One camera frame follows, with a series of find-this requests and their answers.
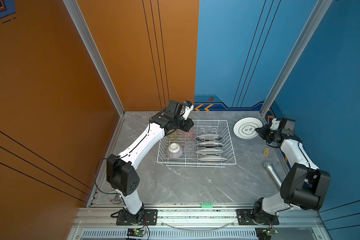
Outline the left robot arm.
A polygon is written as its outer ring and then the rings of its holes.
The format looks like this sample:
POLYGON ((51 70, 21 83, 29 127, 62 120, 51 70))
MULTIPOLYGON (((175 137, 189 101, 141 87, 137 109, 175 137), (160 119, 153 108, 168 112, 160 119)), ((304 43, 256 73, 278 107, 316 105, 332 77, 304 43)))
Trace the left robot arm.
POLYGON ((188 132, 194 122, 189 118, 194 105, 190 101, 170 101, 168 106, 149 118, 147 128, 123 152, 110 155, 106 162, 106 180, 123 200, 123 213, 133 224, 139 224, 144 217, 144 204, 137 187, 140 178, 136 172, 141 161, 151 148, 162 138, 176 130, 188 132))

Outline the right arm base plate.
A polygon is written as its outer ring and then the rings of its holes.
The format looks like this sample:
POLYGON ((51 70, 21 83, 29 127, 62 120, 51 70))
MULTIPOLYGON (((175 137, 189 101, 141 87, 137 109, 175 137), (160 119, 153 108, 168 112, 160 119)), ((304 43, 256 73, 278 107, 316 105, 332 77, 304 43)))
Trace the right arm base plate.
POLYGON ((237 220, 241 226, 249 225, 279 225, 279 219, 277 216, 273 216, 267 213, 253 213, 250 209, 237 209, 237 220))

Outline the green rimmed plate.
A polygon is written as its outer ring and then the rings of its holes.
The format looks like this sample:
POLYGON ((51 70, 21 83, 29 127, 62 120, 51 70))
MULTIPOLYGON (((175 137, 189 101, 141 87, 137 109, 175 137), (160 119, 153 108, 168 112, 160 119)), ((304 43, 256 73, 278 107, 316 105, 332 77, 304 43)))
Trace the green rimmed plate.
POLYGON ((196 144, 197 148, 223 148, 224 144, 214 141, 199 142, 196 144))
POLYGON ((258 118, 246 117, 238 120, 234 127, 234 135, 240 139, 252 140, 259 136, 256 129, 263 127, 263 123, 258 118))
POLYGON ((209 134, 209 135, 200 135, 195 137, 195 140, 198 142, 208 142, 208 141, 220 141, 223 137, 221 135, 209 134))

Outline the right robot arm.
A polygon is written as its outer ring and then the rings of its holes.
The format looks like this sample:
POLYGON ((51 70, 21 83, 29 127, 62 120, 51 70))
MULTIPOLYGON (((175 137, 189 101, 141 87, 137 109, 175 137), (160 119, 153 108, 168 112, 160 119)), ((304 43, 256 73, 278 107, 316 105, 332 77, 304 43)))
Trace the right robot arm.
POLYGON ((310 159, 302 140, 295 135, 295 123, 294 120, 277 118, 256 129, 268 144, 277 144, 291 166, 279 193, 255 202, 251 217, 258 225, 277 224, 281 212, 294 209, 318 211, 324 204, 331 176, 310 159))

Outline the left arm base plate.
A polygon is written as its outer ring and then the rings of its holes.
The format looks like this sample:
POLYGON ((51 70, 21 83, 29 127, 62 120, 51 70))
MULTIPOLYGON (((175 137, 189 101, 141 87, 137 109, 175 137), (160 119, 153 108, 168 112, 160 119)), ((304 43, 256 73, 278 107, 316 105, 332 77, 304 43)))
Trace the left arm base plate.
POLYGON ((117 226, 155 226, 158 219, 157 209, 140 210, 136 215, 129 213, 126 209, 121 209, 118 212, 116 225, 117 226))

